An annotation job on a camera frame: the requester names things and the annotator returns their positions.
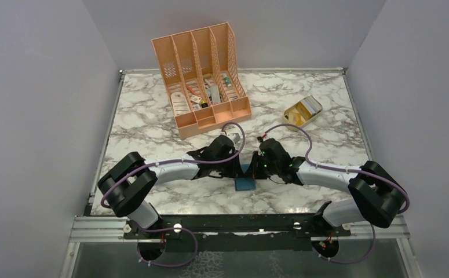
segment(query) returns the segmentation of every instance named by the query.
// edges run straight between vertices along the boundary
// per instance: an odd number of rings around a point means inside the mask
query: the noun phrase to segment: orange desk organizer
[[[190,112],[175,116],[182,139],[221,128],[229,121],[251,119],[250,100],[238,79],[235,34],[228,23],[153,39],[166,93],[183,93]],[[229,78],[227,85],[223,74]],[[203,78],[216,84],[221,103],[211,103]],[[209,107],[194,110],[187,85],[199,94]],[[173,115],[176,115],[173,104]]]

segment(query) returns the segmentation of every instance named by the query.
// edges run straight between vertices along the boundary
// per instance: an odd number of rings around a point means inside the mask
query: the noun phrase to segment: white wall
[[[151,39],[228,21],[238,66],[347,67],[384,0],[84,0],[117,65],[158,68]]]
[[[449,277],[449,1],[387,0],[348,70],[374,155],[405,186],[425,277]]]
[[[58,277],[118,68],[81,0],[0,1],[0,277]]]

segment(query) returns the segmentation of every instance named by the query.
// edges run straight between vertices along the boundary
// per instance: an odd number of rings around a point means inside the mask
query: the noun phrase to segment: marble tabletop
[[[313,95],[324,111],[306,131],[313,139],[310,158],[340,165],[361,165],[367,152],[352,104],[340,73],[243,72],[239,79],[250,97],[252,119],[240,123],[246,132],[241,163],[258,149],[256,137],[281,123],[281,114],[300,99]],[[239,132],[229,127],[229,133]],[[208,145],[218,130],[181,140],[160,74],[127,74],[123,82],[101,175],[127,153],[144,158],[174,158]],[[268,134],[291,156],[303,156],[308,148],[301,133],[279,128]],[[276,184],[257,181],[254,191],[235,191],[233,179],[201,178],[155,186],[147,196],[160,214],[309,213],[325,201],[343,200],[346,193],[316,185]],[[97,190],[92,215],[113,215],[100,206]]]

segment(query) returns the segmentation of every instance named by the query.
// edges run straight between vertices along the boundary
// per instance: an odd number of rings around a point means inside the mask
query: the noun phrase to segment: blue object
[[[249,164],[241,165],[241,170],[246,172],[250,167]],[[255,180],[252,178],[235,178],[235,190],[236,191],[247,191],[247,190],[255,190],[257,186],[255,184]]]

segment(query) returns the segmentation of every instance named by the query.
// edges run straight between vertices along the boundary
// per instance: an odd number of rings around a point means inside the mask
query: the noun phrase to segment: glass panel
[[[370,240],[343,240],[336,259],[361,257]],[[167,253],[158,262],[177,264],[187,253]],[[366,261],[337,265],[313,252],[201,252],[197,260],[177,269],[138,263],[136,243],[82,243],[73,277],[408,277],[395,239],[377,240]]]

